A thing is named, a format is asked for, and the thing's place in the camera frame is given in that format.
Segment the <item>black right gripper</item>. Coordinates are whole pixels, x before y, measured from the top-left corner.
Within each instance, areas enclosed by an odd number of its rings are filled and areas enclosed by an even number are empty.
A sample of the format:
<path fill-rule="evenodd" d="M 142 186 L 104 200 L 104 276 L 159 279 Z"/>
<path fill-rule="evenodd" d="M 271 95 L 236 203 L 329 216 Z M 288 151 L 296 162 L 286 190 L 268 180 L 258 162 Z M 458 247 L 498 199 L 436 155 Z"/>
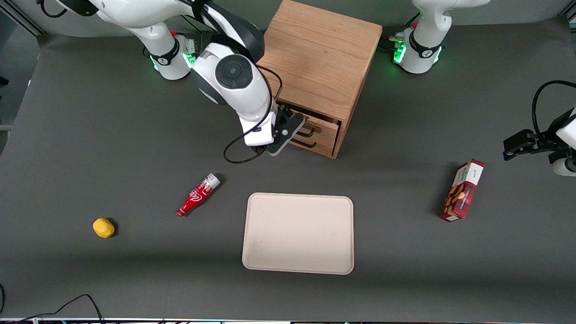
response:
<path fill-rule="evenodd" d="M 273 157 L 277 156 L 288 142 L 297 135 L 305 122 L 306 119 L 302 113 L 293 111 L 288 106 L 281 104 L 276 115 L 274 141 L 267 145 L 268 154 Z"/>

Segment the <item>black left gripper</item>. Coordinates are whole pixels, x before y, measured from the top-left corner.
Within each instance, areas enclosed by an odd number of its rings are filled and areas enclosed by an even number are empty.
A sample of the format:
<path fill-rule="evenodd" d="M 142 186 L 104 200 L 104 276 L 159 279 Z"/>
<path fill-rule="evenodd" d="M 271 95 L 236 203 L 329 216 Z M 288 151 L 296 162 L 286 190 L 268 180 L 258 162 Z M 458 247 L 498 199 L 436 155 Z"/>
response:
<path fill-rule="evenodd" d="M 532 113 L 532 130 L 524 129 L 503 141 L 504 161 L 525 154 L 538 154 L 553 152 L 556 154 L 568 154 L 568 145 L 556 135 L 562 126 L 568 121 L 568 113 L 565 112 L 553 119 L 546 131 L 540 131 L 536 113 Z"/>

